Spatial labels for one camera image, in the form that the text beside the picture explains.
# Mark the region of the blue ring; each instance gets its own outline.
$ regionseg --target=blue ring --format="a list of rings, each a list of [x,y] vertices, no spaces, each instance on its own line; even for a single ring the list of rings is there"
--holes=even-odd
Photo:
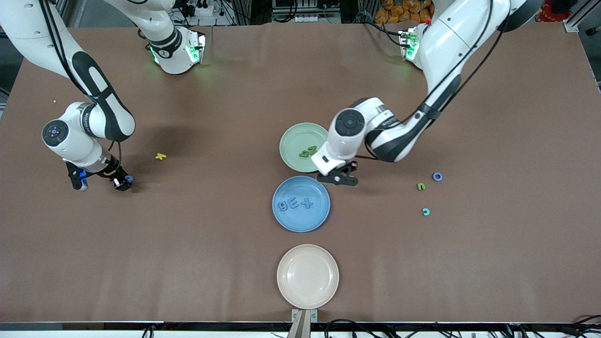
[[[437,182],[440,182],[440,181],[442,181],[442,174],[437,171],[432,174],[432,179]]]

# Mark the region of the brown table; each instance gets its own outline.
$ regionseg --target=brown table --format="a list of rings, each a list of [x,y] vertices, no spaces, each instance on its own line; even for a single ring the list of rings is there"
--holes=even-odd
[[[87,193],[72,190],[40,131],[84,98],[25,62],[0,123],[0,320],[289,320],[275,271],[305,243],[340,267],[321,320],[601,312],[601,97],[578,36],[561,24],[506,34],[406,159],[360,160],[359,186],[329,186],[328,220],[304,234],[271,212],[275,188],[297,175],[279,157],[282,133],[327,126],[366,96],[402,118],[425,96],[422,74],[383,34],[220,27],[205,64],[172,76],[134,29],[73,33],[136,117],[123,143],[136,185],[123,193],[93,177]]]

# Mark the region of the metal stand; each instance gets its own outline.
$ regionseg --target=metal stand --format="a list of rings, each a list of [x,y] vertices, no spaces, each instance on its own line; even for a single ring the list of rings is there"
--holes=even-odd
[[[578,25],[580,25],[582,20],[600,3],[601,0],[588,0],[582,7],[570,15],[570,17],[563,20],[566,32],[579,32]]]
[[[310,338],[311,322],[317,322],[317,310],[292,310],[292,318],[287,338]]]

